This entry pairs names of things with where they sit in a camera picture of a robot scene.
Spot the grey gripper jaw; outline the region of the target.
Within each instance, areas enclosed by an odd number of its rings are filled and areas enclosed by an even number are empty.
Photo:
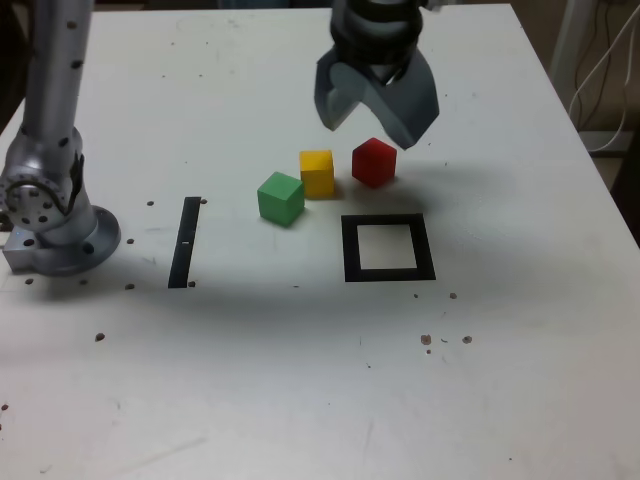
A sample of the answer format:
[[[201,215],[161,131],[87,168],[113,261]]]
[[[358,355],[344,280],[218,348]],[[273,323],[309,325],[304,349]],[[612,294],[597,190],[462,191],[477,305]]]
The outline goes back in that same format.
[[[323,125],[337,130],[362,102],[363,61],[355,54],[327,52],[317,62],[314,101]]]
[[[434,76],[424,56],[415,52],[400,74],[384,84],[370,69],[343,62],[329,69],[329,128],[337,129],[359,104],[378,119],[387,136],[406,150],[414,146],[439,115]]]

